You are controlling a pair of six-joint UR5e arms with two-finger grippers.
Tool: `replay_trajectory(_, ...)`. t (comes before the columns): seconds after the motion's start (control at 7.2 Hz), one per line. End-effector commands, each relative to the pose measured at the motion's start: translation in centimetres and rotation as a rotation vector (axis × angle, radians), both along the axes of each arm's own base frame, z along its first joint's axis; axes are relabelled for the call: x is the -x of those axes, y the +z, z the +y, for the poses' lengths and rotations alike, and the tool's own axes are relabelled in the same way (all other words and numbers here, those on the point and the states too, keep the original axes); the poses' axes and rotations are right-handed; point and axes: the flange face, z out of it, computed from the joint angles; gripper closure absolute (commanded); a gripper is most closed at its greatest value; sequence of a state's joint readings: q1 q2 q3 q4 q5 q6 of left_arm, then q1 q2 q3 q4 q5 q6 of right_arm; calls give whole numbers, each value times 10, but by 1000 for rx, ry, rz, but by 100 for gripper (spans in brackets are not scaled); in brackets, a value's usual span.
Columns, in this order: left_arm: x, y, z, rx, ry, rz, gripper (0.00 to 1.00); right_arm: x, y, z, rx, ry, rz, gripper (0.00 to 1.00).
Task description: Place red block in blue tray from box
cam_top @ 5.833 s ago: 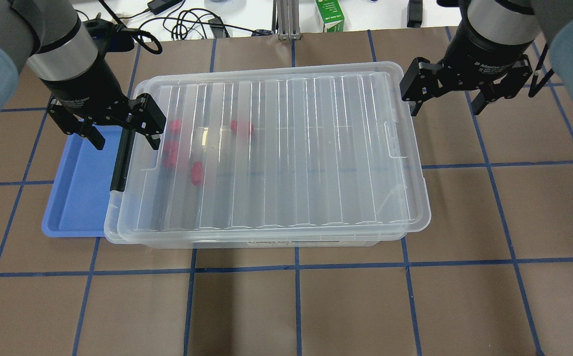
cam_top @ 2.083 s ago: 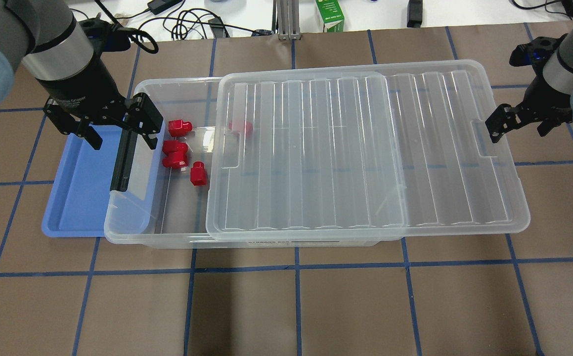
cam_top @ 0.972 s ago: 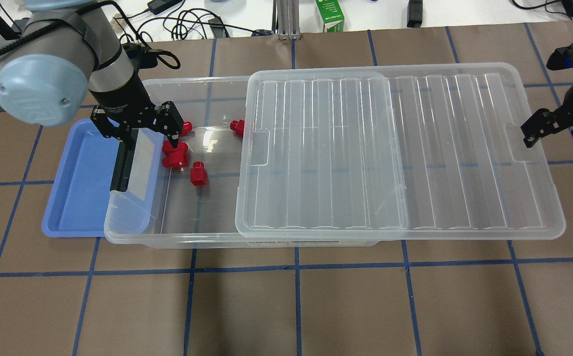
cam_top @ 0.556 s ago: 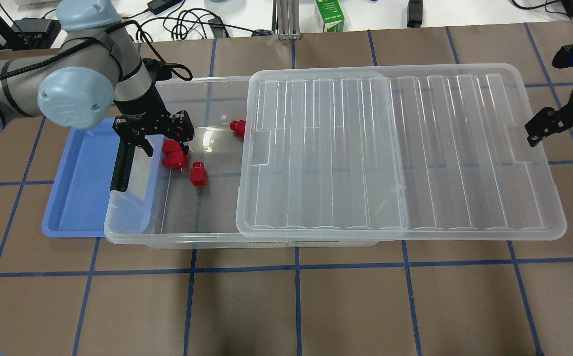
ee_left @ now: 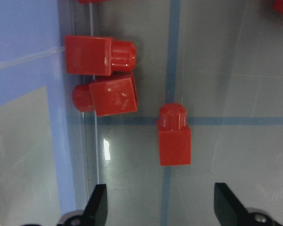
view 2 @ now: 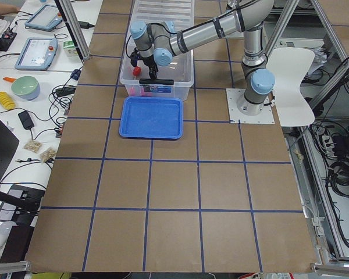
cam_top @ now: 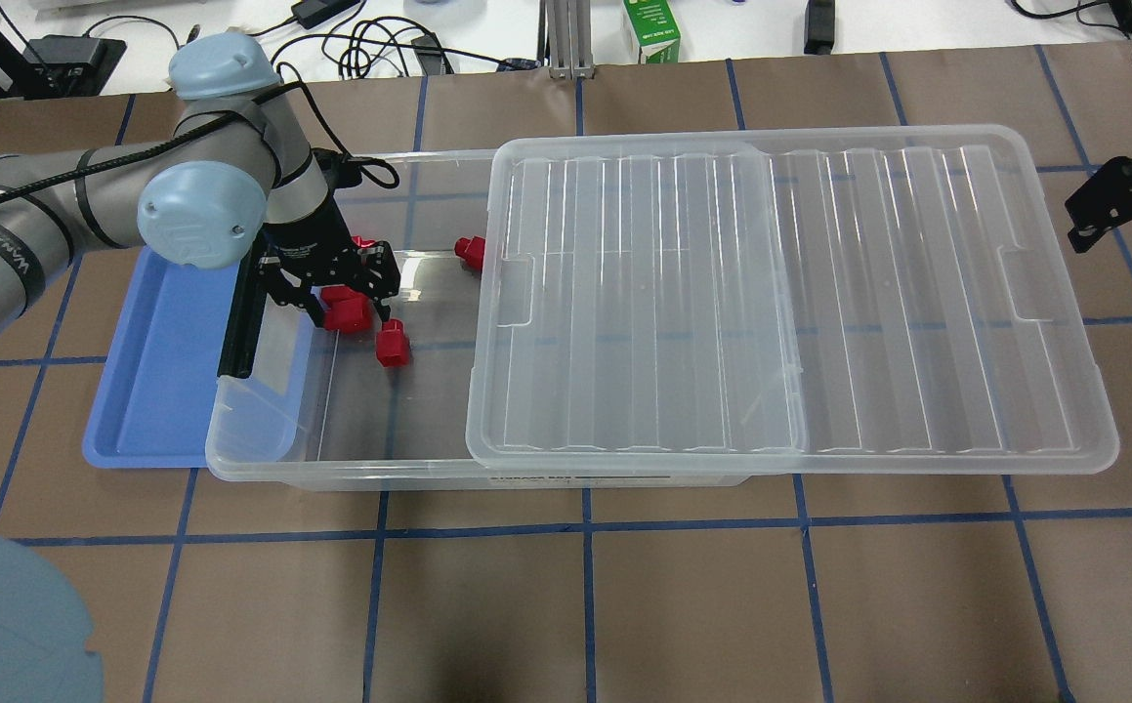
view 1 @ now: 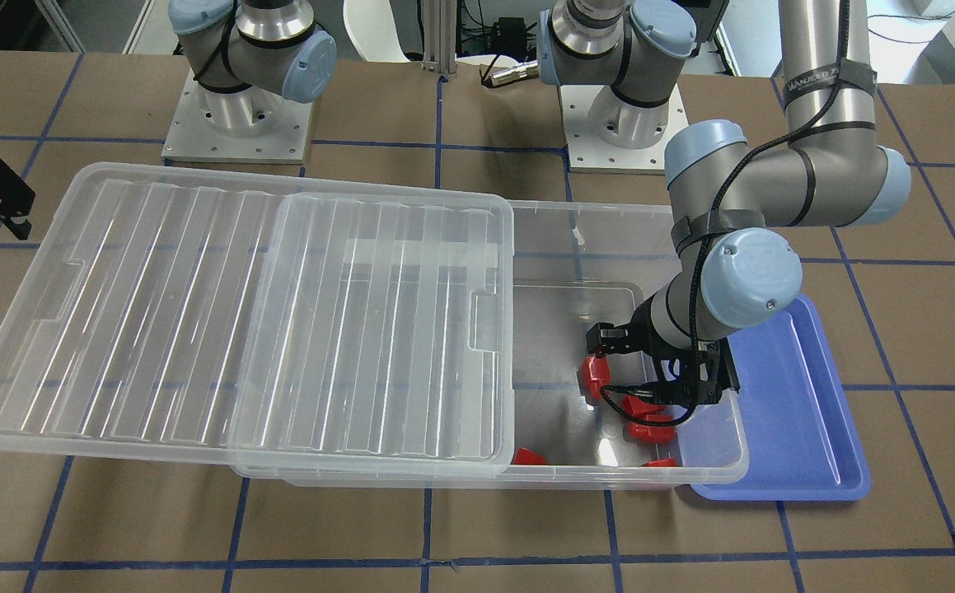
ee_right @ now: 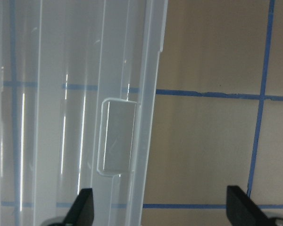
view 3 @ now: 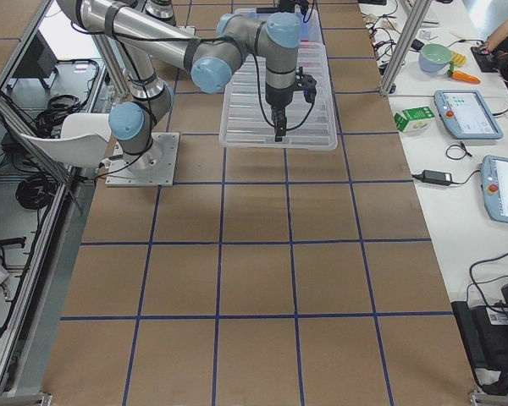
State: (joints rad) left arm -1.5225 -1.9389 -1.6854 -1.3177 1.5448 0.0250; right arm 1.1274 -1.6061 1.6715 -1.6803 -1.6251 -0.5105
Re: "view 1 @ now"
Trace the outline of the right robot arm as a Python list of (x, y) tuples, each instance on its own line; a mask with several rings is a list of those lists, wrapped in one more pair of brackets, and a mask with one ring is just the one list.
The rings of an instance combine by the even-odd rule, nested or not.
[[(329, 86), (337, 45), (307, 1), (171, 1), (169, 22), (190, 61), (192, 112), (226, 140), (265, 138), (294, 105)], [(28, 239), (35, 192), (0, 158), (0, 222)]]

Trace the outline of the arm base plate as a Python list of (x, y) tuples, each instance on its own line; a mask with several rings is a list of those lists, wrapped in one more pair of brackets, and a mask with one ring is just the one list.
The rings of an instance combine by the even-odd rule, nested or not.
[(678, 86), (654, 108), (624, 104), (608, 86), (561, 86), (559, 102), (572, 172), (662, 175), (667, 143), (689, 124)]
[(251, 87), (206, 90), (188, 72), (162, 156), (175, 164), (302, 165), (314, 105)]

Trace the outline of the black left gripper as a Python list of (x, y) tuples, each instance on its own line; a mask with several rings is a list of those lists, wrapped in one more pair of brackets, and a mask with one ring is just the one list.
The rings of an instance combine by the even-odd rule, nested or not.
[(622, 409), (613, 395), (635, 395), (648, 403), (695, 409), (714, 405), (726, 390), (740, 390), (737, 368), (726, 339), (708, 343), (693, 352), (670, 345), (659, 337), (649, 320), (631, 320), (625, 325), (595, 323), (585, 333), (586, 354), (647, 354), (655, 379), (639, 385), (612, 384), (602, 387), (602, 401), (610, 409)]

